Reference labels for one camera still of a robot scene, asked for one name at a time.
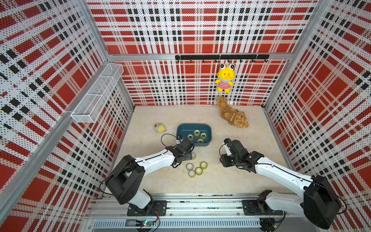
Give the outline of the yellow tape roll four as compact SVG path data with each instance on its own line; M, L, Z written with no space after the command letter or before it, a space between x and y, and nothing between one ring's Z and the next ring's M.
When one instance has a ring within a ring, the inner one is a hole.
M207 167L208 167L208 163L205 162L205 161L202 161L202 162L200 163L200 167L201 167L202 170L205 170L205 169L207 169Z

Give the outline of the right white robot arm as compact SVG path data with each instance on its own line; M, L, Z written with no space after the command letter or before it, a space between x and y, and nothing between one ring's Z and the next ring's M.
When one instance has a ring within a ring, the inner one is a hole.
M259 152L248 152L238 140L227 138L222 147L226 152L220 155L219 161L224 167L236 167L268 177L293 192L283 194L264 190L256 199L259 213L294 213L305 216L321 229L329 229L336 216L346 212L346 203L335 193L325 177L294 172Z

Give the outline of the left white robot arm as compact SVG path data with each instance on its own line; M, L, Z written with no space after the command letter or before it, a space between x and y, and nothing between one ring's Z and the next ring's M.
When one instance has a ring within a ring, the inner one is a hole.
M192 142L183 140L147 157L126 155L103 183L119 204L129 203L140 210L150 211L154 200L149 193L139 189L143 178L162 168L177 168L182 162L191 160L194 147Z

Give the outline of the yellow tape roll seven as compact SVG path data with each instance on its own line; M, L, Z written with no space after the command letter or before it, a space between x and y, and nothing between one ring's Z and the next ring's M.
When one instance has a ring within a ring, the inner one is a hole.
M193 139L194 139L194 135L193 135L193 134L188 134L188 135L187 135L187 139L188 139L189 141L193 141Z

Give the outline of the yellow tape roll six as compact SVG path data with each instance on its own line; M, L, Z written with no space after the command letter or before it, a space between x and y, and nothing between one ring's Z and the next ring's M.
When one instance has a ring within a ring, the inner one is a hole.
M201 167L195 168L195 175L201 176L203 174L203 169Z

